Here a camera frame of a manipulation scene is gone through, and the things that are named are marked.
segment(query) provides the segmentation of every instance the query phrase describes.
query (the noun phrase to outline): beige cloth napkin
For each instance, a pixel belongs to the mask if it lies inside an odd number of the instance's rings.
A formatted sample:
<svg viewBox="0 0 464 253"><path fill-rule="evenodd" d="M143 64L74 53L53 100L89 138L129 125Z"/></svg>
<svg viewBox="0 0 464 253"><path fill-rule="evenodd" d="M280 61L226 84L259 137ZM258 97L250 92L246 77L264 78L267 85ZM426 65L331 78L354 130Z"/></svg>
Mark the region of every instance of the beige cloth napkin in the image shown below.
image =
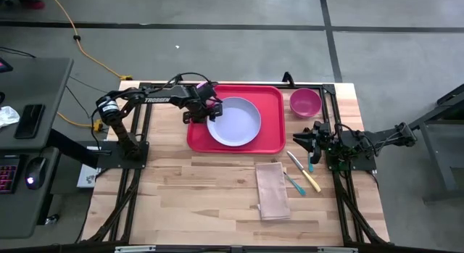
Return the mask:
<svg viewBox="0 0 464 253"><path fill-rule="evenodd" d="M259 209L261 220L285 220L290 218L289 198L283 179L282 163L256 165Z"/></svg>

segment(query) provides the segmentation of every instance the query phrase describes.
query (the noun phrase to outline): yellow cable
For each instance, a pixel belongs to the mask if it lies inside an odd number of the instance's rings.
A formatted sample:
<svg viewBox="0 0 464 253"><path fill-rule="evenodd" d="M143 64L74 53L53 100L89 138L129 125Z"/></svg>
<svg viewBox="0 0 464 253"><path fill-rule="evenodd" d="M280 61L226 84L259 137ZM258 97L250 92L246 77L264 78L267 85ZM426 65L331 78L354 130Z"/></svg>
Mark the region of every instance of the yellow cable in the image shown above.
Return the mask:
<svg viewBox="0 0 464 253"><path fill-rule="evenodd" d="M71 23L71 26L74 30L74 34L76 36L79 36L78 34L78 30L75 28L74 26L74 22L71 20L71 17L67 14L65 8L61 5L61 3L58 1L58 0L54 0L58 7L61 8L61 10L63 11L63 13L66 15L67 19L70 21ZM90 60L94 61L95 63L101 65L102 67L104 67L106 70L110 71L113 75L116 75L119 79L121 80L131 80L132 79L132 76L131 75L120 75L118 74L117 72L115 72L113 69L109 68L108 66L106 66L105 64L101 63L100 61L98 61L97 59L93 58L92 56L90 56L90 54L87 54L84 49L82 48L81 44L80 44L80 39L75 39L75 42L78 44L79 46L79 50L82 52L83 55L85 55L86 57L88 57Z"/></svg>
<svg viewBox="0 0 464 253"><path fill-rule="evenodd" d="M85 125L85 124L81 124L81 123L74 123L72 120L69 120L67 119L64 115L62 115L61 113L57 112L57 114L63 118L63 120L67 121L68 123L72 124L72 125L76 125L76 126L79 126L79 127L88 127L88 128L91 128L92 125Z"/></svg>

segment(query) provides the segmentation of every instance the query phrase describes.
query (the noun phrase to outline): wooden tabletop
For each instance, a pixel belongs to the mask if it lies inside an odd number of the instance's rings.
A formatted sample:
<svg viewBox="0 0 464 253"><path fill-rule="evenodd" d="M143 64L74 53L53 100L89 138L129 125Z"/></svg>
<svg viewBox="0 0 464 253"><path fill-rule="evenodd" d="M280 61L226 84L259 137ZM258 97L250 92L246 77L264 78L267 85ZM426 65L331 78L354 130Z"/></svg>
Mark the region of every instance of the wooden tabletop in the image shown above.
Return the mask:
<svg viewBox="0 0 464 253"><path fill-rule="evenodd" d="M123 81L120 89L138 87L139 81ZM363 130L355 87L336 83L341 121ZM322 191L318 194L288 158L289 150L307 163L307 152L292 141L292 133L312 127L322 114L309 120L296 118L289 108L294 90L282 90L286 118L286 146L274 155L207 154L194 152L186 143L187 125L182 112L170 104L157 104L147 140L149 160L142 171L133 218L131 244L240 244L273 246L342 245L334 182L324 157L311 176ZM119 100L120 107L124 101ZM329 107L331 124L332 109ZM142 122L144 110L140 116ZM132 117L124 119L129 130ZM109 140L117 139L113 132ZM254 165L276 158L287 173L307 192L300 196L286 181L291 219L261 221ZM108 170L98 178L83 231L83 239L95 234L114 209L122 170ZM384 214L376 184L365 172L353 172L358 207L378 235L388 240ZM348 224L355 238L351 215Z"/></svg>

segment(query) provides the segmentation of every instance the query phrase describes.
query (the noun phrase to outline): yellow handle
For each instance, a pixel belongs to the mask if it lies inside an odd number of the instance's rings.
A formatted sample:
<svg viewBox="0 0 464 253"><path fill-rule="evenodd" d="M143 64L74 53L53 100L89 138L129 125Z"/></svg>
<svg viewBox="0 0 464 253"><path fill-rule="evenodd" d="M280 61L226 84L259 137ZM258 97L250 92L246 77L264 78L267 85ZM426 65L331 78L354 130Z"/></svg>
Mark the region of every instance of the yellow handle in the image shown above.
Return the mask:
<svg viewBox="0 0 464 253"><path fill-rule="evenodd" d="M314 181L313 178L311 178L311 176L309 174L307 174L307 172L305 172L304 170L302 170L304 176L306 177L306 179L308 179L308 181L311 183L312 187L314 187L314 189L317 191L317 192L320 192L320 187L318 185L318 183L316 181Z"/></svg>

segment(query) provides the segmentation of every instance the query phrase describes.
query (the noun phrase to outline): smartphone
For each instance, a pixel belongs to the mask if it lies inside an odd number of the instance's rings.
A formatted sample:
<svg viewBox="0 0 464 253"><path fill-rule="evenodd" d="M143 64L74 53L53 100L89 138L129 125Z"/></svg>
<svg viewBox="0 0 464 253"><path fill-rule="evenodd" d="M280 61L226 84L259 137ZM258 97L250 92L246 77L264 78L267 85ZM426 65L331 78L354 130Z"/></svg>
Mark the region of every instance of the smartphone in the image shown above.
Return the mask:
<svg viewBox="0 0 464 253"><path fill-rule="evenodd" d="M41 123L45 106L43 104L28 104L24 107L20 123L16 127L16 139L35 138Z"/></svg>

